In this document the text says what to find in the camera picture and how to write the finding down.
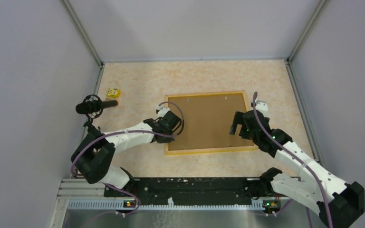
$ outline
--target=black microphone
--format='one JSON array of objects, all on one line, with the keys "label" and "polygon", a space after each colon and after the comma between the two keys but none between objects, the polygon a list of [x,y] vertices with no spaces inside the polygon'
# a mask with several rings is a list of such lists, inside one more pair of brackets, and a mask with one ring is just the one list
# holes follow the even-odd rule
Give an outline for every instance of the black microphone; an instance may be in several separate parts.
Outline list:
[{"label": "black microphone", "polygon": [[118,101],[83,101],[76,105],[76,112],[79,114],[92,114],[95,112],[101,112],[105,108],[115,107],[118,105]]}]

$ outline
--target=tabletop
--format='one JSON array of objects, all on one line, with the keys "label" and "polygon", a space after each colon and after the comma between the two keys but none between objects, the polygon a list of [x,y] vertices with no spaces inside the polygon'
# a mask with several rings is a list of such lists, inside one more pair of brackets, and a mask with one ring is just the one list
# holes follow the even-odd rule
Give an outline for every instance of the tabletop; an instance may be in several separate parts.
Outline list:
[{"label": "tabletop", "polygon": [[[98,96],[121,91],[119,105],[94,121],[103,132],[155,118],[166,95],[244,90],[249,100],[267,102],[271,128],[289,134],[309,156],[312,151],[284,60],[181,61],[106,63]],[[112,165],[134,177],[258,177],[271,167],[296,173],[260,150],[165,155],[164,144],[144,144],[114,155]]]}]

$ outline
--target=wooden frame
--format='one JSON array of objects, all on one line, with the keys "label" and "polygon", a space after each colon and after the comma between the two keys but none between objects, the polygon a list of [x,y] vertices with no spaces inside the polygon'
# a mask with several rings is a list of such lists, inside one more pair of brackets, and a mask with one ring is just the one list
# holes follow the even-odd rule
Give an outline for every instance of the wooden frame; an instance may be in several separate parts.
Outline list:
[{"label": "wooden frame", "polygon": [[[165,100],[169,101],[171,97],[193,97],[193,96],[210,96],[210,95],[235,95],[241,94],[243,96],[246,111],[250,110],[250,105],[245,91],[228,91],[228,92],[211,92],[211,93],[193,93],[193,94],[177,94],[166,95]],[[187,149],[187,150],[169,150],[169,144],[165,144],[164,153],[166,155],[181,155],[181,154],[198,154],[198,153],[214,153],[214,152],[236,152],[236,151],[254,151],[258,146],[235,146],[235,147],[219,147],[219,148],[205,148],[205,149]]]}]

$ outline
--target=brown board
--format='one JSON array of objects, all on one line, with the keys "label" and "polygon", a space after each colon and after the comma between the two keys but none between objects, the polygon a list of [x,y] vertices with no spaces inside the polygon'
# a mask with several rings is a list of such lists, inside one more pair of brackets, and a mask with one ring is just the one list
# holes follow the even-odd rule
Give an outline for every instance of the brown board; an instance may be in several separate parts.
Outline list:
[{"label": "brown board", "polygon": [[[166,101],[176,103],[185,118],[184,131],[166,144],[165,154],[191,154],[256,150],[251,140],[230,135],[236,111],[246,112],[249,104],[244,91],[168,95]],[[172,104],[170,110],[179,111]]]}]

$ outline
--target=white wall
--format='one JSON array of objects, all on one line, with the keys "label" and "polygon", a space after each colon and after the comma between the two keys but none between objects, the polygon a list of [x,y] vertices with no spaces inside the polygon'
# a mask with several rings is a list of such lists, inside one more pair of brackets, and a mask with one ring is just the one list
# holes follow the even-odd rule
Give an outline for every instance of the white wall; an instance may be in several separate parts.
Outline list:
[{"label": "white wall", "polygon": [[287,58],[319,0],[71,0],[107,61]]},{"label": "white wall", "polygon": [[365,1],[330,1],[293,66],[328,169],[365,188]]},{"label": "white wall", "polygon": [[60,1],[0,0],[0,228],[48,225],[97,71]]}]

